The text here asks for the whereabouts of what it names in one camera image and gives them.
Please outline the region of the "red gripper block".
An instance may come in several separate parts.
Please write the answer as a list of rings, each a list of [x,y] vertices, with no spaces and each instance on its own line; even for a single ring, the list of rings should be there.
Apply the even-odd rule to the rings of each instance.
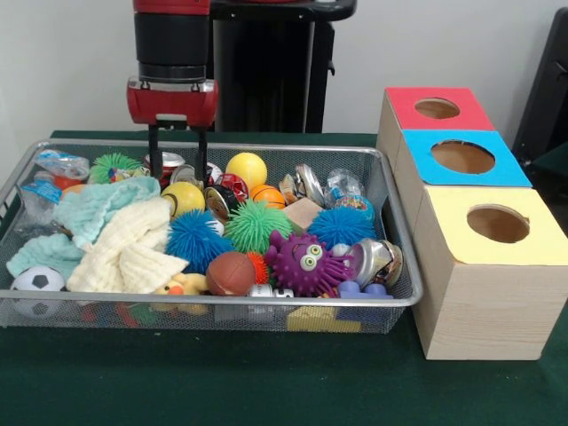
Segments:
[[[184,122],[187,127],[210,127],[216,119],[219,88],[216,80],[202,83],[155,83],[129,78],[126,98],[130,117],[148,126],[148,154],[151,175],[162,177],[159,127],[162,122]],[[197,179],[207,184],[207,131],[199,128]]]

